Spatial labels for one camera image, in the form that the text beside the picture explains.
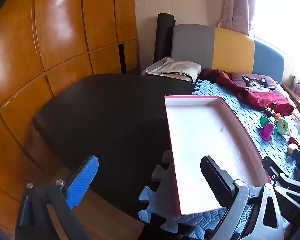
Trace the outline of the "orange linked cube blocks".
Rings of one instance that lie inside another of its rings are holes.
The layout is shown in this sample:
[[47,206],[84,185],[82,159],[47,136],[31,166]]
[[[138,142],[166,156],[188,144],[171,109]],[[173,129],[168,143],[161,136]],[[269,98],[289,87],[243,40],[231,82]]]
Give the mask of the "orange linked cube blocks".
[[280,113],[276,113],[275,114],[275,119],[277,120],[278,118],[280,118],[281,117],[281,114]]

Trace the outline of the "green plastic cup holder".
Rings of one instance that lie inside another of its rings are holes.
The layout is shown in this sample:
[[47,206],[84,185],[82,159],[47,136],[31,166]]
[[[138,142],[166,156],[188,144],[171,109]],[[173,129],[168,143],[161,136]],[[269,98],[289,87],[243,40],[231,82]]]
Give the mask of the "green plastic cup holder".
[[271,118],[267,116],[261,116],[259,122],[262,127],[264,127],[268,123],[272,123],[272,124],[274,123],[273,120],[271,120]]

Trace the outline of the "white green square bottle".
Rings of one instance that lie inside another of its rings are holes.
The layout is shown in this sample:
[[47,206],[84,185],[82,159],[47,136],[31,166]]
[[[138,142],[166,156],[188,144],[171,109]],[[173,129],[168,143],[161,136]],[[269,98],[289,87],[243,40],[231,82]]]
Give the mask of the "white green square bottle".
[[277,127],[277,132],[279,134],[281,134],[281,135],[289,135],[290,134],[291,127],[289,125],[289,122],[285,118],[279,117],[275,121],[275,125]]

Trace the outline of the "blue foam puzzle mat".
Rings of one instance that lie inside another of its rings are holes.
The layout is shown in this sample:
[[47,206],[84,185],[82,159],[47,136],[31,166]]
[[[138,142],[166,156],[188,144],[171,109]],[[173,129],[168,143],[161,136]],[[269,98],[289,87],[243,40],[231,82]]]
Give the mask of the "blue foam puzzle mat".
[[[250,109],[248,106],[240,103],[225,88],[209,81],[198,81],[193,94],[196,96],[221,96],[247,130],[261,157],[269,156],[276,159],[279,166],[290,178],[300,180],[300,165],[286,153],[288,148],[287,139],[277,134],[271,142],[265,142],[258,135],[257,129],[261,125],[259,122],[259,119],[262,117],[261,112]],[[221,220],[226,209],[221,207],[194,215],[177,215],[175,196],[172,193],[174,186],[172,183],[173,168],[171,166],[171,156],[171,151],[165,151],[162,155],[162,163],[167,164],[168,168],[164,169],[157,166],[152,174],[152,180],[157,179],[159,181],[158,189],[153,191],[149,187],[145,187],[141,192],[139,200],[147,202],[148,206],[146,209],[138,212],[139,219],[145,223],[150,223],[152,221],[151,215],[159,215],[165,219],[161,226],[162,229],[176,233],[179,225],[186,224],[193,227],[190,237],[203,239],[207,236],[208,230],[212,230]]]

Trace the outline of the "brown mushroom wooden massager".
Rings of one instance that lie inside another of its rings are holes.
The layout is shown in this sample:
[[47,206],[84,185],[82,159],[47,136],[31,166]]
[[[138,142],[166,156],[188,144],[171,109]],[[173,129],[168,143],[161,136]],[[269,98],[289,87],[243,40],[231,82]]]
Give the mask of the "brown mushroom wooden massager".
[[275,102],[271,102],[267,107],[264,108],[263,113],[268,118],[275,117],[277,113],[275,112],[275,108],[277,104]]

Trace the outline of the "wooden side shelf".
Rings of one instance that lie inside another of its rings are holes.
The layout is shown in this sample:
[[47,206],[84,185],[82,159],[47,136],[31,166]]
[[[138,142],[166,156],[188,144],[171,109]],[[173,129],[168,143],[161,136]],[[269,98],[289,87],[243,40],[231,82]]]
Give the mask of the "wooden side shelf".
[[300,112],[300,97],[297,96],[291,88],[285,83],[282,84],[283,89],[288,93],[289,97],[296,104],[298,111]]

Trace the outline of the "black rolled yoga mat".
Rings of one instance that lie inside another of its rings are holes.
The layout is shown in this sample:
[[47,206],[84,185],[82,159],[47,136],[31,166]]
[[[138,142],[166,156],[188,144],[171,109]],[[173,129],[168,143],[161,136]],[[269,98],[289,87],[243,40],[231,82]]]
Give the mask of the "black rolled yoga mat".
[[158,14],[153,58],[154,63],[171,55],[174,26],[175,19],[173,15],[167,13]]

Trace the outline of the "red metallic case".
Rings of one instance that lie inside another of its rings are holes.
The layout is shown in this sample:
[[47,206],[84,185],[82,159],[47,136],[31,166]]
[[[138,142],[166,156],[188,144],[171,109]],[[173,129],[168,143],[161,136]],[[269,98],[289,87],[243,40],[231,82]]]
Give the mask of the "red metallic case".
[[288,139],[288,144],[294,144],[298,147],[298,149],[300,150],[300,144],[297,142],[297,140],[293,137],[293,136],[290,136],[289,139]]

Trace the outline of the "pink patterned curtain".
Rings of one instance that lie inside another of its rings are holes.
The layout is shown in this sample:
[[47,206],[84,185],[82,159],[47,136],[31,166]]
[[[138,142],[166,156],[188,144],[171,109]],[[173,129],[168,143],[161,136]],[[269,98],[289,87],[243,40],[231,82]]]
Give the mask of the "pink patterned curtain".
[[225,0],[219,28],[253,35],[255,0]]

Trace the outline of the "purple box on shelf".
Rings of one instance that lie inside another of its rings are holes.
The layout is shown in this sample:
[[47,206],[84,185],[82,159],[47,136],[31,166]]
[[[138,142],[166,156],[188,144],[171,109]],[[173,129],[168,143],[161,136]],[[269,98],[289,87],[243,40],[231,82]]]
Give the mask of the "purple box on shelf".
[[292,90],[298,97],[300,97],[300,79],[298,79],[296,76],[292,81]]

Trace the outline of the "grey yellow blue headboard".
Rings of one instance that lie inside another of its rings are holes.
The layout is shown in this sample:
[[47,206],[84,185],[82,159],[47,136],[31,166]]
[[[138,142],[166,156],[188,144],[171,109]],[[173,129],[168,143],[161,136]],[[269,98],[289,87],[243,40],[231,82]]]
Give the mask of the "grey yellow blue headboard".
[[202,69],[252,73],[283,81],[284,58],[280,53],[247,35],[219,27],[175,25],[171,59],[191,61]]

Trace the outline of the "pink white shallow tray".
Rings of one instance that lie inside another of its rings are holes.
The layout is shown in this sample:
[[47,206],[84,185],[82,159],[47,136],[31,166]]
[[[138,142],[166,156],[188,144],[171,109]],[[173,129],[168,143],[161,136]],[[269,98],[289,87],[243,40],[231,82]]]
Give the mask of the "pink white shallow tray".
[[270,182],[252,138],[223,98],[169,95],[165,107],[181,215],[221,207],[200,169],[206,155],[247,185]]

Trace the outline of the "beige canvas bag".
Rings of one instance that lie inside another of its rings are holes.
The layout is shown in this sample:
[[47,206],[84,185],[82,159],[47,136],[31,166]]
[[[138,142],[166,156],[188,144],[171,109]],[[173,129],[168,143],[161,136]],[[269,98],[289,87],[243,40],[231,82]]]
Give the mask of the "beige canvas bag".
[[202,71],[200,64],[191,61],[175,61],[165,57],[147,67],[141,75],[164,77],[195,83]]

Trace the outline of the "purple perforated plastic toy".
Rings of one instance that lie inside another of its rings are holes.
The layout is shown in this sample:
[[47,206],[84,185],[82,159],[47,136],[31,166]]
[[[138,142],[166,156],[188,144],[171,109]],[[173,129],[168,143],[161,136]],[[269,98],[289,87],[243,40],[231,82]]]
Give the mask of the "purple perforated plastic toy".
[[268,122],[263,127],[258,129],[260,137],[266,141],[270,142],[272,140],[272,135],[275,130],[275,125],[272,122]]

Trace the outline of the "cream yellow egg shaped object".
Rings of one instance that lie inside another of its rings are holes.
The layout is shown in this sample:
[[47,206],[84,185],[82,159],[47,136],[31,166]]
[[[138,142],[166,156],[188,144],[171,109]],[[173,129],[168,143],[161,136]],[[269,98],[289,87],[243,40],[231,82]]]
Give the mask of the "cream yellow egg shaped object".
[[296,144],[289,144],[288,145],[288,153],[290,155],[292,155],[292,153],[293,153],[294,150],[298,150],[298,149],[299,149],[299,147]]

